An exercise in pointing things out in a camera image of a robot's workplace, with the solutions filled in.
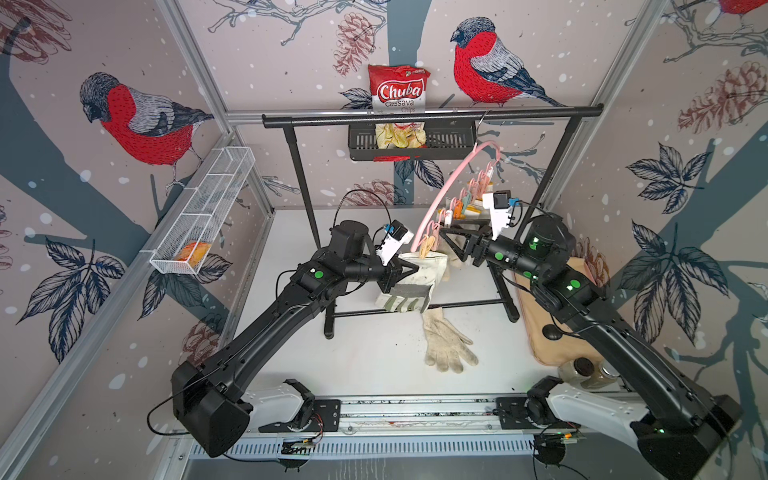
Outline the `beige glove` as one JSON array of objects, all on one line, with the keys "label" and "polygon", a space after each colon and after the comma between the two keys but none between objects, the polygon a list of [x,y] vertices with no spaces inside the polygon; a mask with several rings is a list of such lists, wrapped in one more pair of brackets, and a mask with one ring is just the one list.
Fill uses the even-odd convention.
[{"label": "beige glove", "polygon": [[414,252],[404,253],[399,259],[416,265],[418,270],[396,283],[389,293],[381,293],[375,306],[388,312],[424,312],[430,304],[434,288],[448,270],[448,256],[430,251],[424,258]]}]

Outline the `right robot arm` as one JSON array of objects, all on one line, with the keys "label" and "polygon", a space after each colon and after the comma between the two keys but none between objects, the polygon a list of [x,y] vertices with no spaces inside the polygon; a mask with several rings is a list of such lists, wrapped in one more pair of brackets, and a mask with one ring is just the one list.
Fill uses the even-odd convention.
[{"label": "right robot arm", "polygon": [[701,479],[742,416],[728,395],[713,396],[662,358],[608,301],[603,289],[569,266],[574,237],[561,217],[535,217],[523,241],[479,230],[444,228],[441,237],[462,259],[487,262],[529,281],[536,303],[553,317],[543,327],[551,340],[559,328],[591,345],[638,400],[619,400],[547,376],[527,393],[531,420],[541,426],[571,422],[638,451],[667,479]]}]

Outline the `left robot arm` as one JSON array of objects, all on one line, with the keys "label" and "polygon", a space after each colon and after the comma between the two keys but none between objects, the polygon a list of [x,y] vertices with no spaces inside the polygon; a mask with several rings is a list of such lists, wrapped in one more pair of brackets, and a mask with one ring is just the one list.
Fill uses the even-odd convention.
[{"label": "left robot arm", "polygon": [[173,414],[209,456],[225,454],[246,432],[254,407],[243,395],[257,373],[350,283],[375,282],[387,293],[418,270],[398,257],[414,237],[399,221],[389,225],[380,246],[358,221],[344,220],[330,233],[329,244],[297,266],[275,301],[241,334],[200,365],[185,361],[173,372]]}]

